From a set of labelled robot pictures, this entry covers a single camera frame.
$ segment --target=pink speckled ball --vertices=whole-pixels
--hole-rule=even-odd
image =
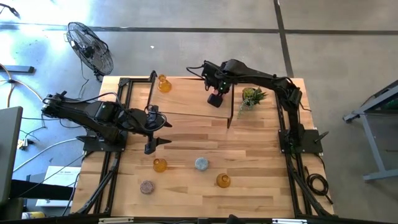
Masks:
[[[143,194],[151,194],[155,190],[155,185],[152,181],[145,180],[141,186],[139,186],[139,190]]]

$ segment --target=wooden tabletop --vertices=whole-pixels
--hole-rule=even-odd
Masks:
[[[100,93],[116,92],[119,79],[105,77]],[[293,78],[293,82],[303,92],[303,106],[309,108],[303,80]],[[112,216],[228,217],[234,214],[242,218],[293,217],[285,157],[279,152],[275,94],[262,88],[267,92],[267,98],[237,118],[245,87],[255,86],[235,87],[235,116],[229,129],[226,129],[226,119],[168,114],[167,119],[173,127],[162,128],[155,136],[173,142],[157,147],[149,156],[144,154],[146,138],[130,134],[121,156]],[[148,94],[149,84],[134,84],[130,106],[143,109]],[[114,101],[114,96],[107,95],[101,100]],[[309,111],[300,110],[300,116],[307,129],[313,128]],[[102,152],[94,152],[83,161],[72,211],[81,208],[97,187],[103,157]],[[209,160],[209,169],[204,172],[195,169],[198,157]],[[155,158],[167,160],[165,172],[153,170]],[[304,154],[303,163],[310,173],[325,176],[321,161],[314,155]],[[222,189],[216,185],[220,173],[231,177],[230,187]],[[144,180],[155,183],[153,194],[140,193],[139,186]],[[104,191],[102,209],[107,194],[108,187]],[[333,213],[333,207],[325,197],[315,197]],[[304,211],[300,191],[298,198]]]
[[[205,90],[203,80],[168,78],[172,84],[172,90],[162,93],[156,83],[150,98],[152,105],[159,106],[163,113],[187,114],[197,116],[210,116],[216,118],[230,118],[232,93],[223,95],[223,103],[219,108],[206,103],[211,91]]]

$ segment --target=small succulent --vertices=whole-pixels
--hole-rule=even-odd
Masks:
[[[265,99],[267,96],[267,93],[263,93],[260,88],[254,89],[254,88],[245,88],[243,89],[243,101],[241,106],[239,107],[239,113],[238,117],[241,115],[241,113],[247,109],[251,110],[253,109],[254,105],[260,104],[260,101]]]

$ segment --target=fan grille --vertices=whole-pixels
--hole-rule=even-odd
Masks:
[[[77,56],[100,75],[109,75],[113,70],[113,61],[108,46],[81,22],[68,24],[67,39]]]

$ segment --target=concrete floor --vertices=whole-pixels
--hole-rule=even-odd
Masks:
[[[15,20],[7,10],[3,22],[66,25],[80,21],[89,26],[111,27],[215,27],[277,29],[273,0],[250,1],[9,1],[22,16]],[[396,30],[398,1],[386,0],[280,0],[286,29]],[[83,79],[80,60],[60,31],[28,26],[1,29],[0,62],[31,65],[34,75],[18,75],[41,96],[68,91],[77,97]],[[97,32],[113,55],[111,75],[188,75],[186,66],[203,60],[220,63],[230,58],[268,73],[286,75],[279,34],[221,34],[165,32]],[[294,76],[304,78],[315,125],[330,131],[323,140],[326,174],[341,217],[398,222],[398,178],[365,184],[362,175],[377,170],[362,126],[345,124],[341,117],[357,108],[369,95],[397,79],[396,35],[287,35]],[[96,96],[100,84],[90,78],[84,98]],[[0,87],[5,102],[8,84]],[[24,87],[12,94],[11,106],[24,107],[24,116],[40,117],[41,102]],[[40,139],[18,151],[15,165],[47,146],[84,134],[82,128],[65,129],[47,121],[48,129],[35,133]],[[21,129],[40,127],[40,121],[23,120]],[[14,173],[15,179],[39,174],[49,165],[64,166],[81,154],[81,143],[70,142],[43,153]]]

